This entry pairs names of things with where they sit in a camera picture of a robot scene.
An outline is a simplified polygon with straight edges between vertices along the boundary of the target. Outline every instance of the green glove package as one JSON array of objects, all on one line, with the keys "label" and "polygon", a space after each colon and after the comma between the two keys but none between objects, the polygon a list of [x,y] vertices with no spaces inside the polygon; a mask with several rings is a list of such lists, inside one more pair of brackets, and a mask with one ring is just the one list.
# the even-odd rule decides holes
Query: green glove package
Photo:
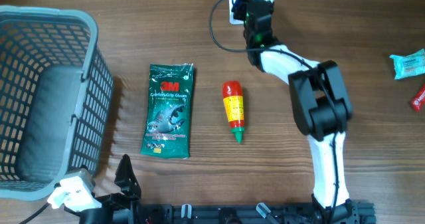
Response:
[{"label": "green glove package", "polygon": [[193,64],[151,64],[141,154],[188,158]]}]

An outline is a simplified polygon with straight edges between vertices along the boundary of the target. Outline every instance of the teal snack wrapper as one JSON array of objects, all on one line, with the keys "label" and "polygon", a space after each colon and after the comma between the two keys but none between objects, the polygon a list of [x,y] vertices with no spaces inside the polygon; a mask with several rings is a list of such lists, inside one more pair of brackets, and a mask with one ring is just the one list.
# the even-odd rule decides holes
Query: teal snack wrapper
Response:
[{"label": "teal snack wrapper", "polygon": [[424,49],[408,56],[391,55],[394,60],[394,69],[398,80],[410,76],[416,76],[425,73],[425,51]]},{"label": "teal snack wrapper", "polygon": [[141,154],[188,158],[193,64],[151,64]]}]

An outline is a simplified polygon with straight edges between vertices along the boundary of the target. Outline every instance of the red sauce bottle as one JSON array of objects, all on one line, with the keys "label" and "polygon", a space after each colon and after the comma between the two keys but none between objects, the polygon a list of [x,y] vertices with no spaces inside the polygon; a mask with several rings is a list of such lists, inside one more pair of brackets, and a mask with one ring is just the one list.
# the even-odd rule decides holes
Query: red sauce bottle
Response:
[{"label": "red sauce bottle", "polygon": [[240,83],[235,80],[225,82],[222,86],[222,95],[230,131],[234,134],[236,141],[241,143],[245,121],[244,99]]}]

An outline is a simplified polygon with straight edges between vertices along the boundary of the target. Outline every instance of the red packet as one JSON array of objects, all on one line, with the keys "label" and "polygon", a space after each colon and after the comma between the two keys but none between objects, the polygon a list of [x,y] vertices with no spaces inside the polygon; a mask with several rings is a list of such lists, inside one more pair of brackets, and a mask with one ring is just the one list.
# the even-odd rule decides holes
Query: red packet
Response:
[{"label": "red packet", "polygon": [[419,112],[419,110],[422,108],[424,103],[425,103],[425,85],[421,88],[419,93],[412,100],[412,106],[415,109],[415,111]]}]

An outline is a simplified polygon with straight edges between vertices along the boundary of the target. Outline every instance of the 3m logo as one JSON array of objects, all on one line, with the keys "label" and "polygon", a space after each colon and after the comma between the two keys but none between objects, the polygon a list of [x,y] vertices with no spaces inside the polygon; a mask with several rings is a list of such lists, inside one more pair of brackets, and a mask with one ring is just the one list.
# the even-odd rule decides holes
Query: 3m logo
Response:
[{"label": "3m logo", "polygon": [[178,82],[166,82],[166,81],[164,81],[164,82],[161,83],[161,90],[162,91],[178,92],[179,86],[180,86],[180,84]]}]

